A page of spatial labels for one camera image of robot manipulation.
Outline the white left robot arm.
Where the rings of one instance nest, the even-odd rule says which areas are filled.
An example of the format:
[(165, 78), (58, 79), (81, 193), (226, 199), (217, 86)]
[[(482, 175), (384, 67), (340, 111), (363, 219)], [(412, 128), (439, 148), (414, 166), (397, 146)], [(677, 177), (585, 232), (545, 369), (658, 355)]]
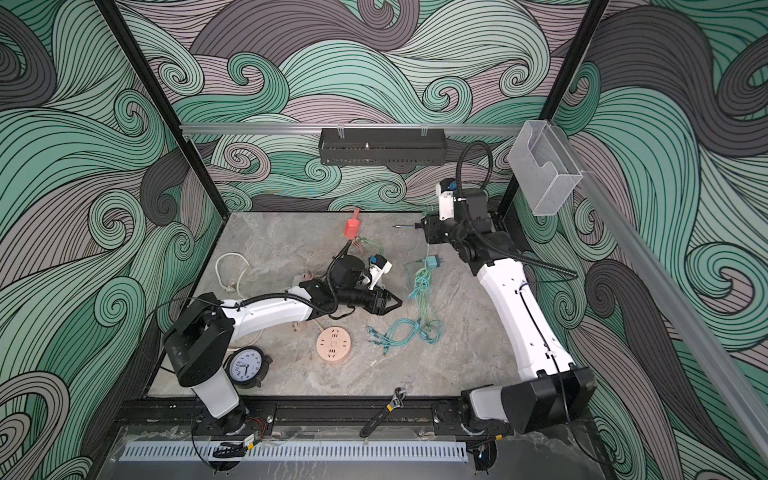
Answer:
[(392, 269), (390, 260), (375, 254), (363, 261), (348, 253), (351, 244), (345, 244), (323, 276), (288, 290), (240, 300), (221, 300), (213, 293), (193, 297), (164, 333), (163, 347), (177, 381), (204, 405), (204, 424), (212, 434), (244, 430), (248, 413), (236, 388), (258, 386), (267, 366), (265, 355), (260, 362), (242, 363), (245, 348), (228, 355), (233, 341), (283, 324), (323, 316), (338, 320), (341, 306), (384, 316), (402, 305), (380, 285)]

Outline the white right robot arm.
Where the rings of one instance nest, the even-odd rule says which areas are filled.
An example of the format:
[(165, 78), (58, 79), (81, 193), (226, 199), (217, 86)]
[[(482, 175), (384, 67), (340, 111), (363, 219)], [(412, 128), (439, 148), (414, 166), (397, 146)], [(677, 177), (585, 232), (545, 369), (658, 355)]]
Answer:
[(578, 366), (556, 337), (525, 269), (548, 270), (565, 282), (578, 276), (573, 270), (515, 252), (509, 234), (495, 228), (484, 187), (467, 187), (462, 179), (466, 157), (475, 147), (488, 157), (493, 155), (483, 141), (466, 145), (454, 175), (436, 186), (438, 212), (423, 217), (419, 226), (427, 243), (450, 245), (490, 297), (513, 348), (520, 380), (464, 391), (463, 426), (471, 434), (490, 435), (498, 424), (513, 433), (568, 424), (585, 413), (597, 381), (592, 370)]

